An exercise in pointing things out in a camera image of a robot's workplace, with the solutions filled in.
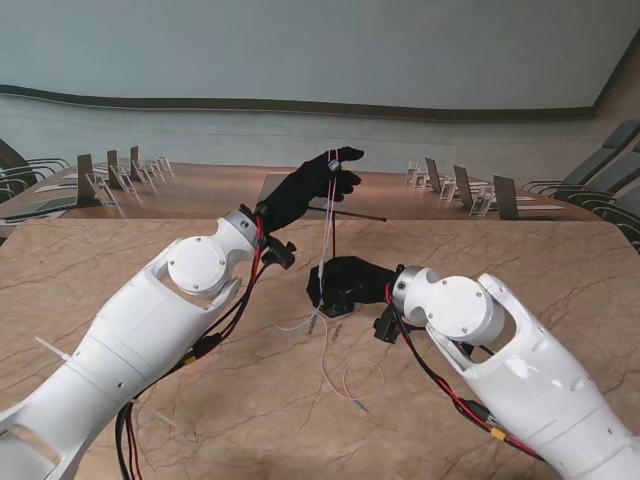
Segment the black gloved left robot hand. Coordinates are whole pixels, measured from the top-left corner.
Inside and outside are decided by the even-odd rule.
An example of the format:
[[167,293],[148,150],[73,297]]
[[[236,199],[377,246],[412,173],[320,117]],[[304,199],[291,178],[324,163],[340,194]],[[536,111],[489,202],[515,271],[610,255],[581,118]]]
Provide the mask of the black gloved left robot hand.
[[315,198],[335,192],[335,201],[343,201],[361,183],[358,175],[341,166],[361,159],[365,152],[350,146],[328,150],[304,162],[290,173],[254,210],[265,234],[275,232],[300,219]]

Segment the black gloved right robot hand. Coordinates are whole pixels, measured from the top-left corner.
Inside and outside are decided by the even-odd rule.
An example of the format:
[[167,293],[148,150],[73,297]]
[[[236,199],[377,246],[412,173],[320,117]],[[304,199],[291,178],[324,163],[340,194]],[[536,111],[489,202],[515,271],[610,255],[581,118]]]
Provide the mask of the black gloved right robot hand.
[[330,259],[309,272],[306,292],[312,305],[328,317],[351,313],[357,304],[385,301],[396,272],[356,256]]

